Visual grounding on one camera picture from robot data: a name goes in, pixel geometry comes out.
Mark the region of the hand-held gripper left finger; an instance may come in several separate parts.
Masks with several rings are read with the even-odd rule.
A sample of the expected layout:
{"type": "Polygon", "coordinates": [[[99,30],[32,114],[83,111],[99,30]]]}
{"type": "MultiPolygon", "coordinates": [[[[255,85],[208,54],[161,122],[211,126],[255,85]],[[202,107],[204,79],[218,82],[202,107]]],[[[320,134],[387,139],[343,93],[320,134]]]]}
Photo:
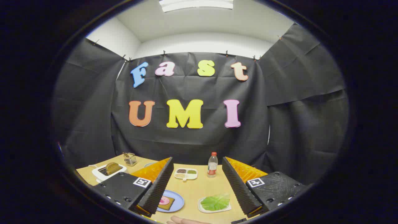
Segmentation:
{"type": "Polygon", "coordinates": [[[173,157],[168,157],[131,174],[117,172],[92,189],[124,209],[151,217],[156,213],[173,170],[173,157]]]}

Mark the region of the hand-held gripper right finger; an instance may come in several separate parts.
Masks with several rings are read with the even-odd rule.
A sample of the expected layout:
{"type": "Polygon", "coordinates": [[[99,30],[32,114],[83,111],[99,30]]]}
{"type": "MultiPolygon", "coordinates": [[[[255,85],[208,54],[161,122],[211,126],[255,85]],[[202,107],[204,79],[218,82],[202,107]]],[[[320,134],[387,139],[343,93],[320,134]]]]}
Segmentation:
{"type": "Polygon", "coordinates": [[[308,188],[280,171],[266,173],[227,156],[223,157],[223,172],[249,218],[287,203],[308,188]]]}

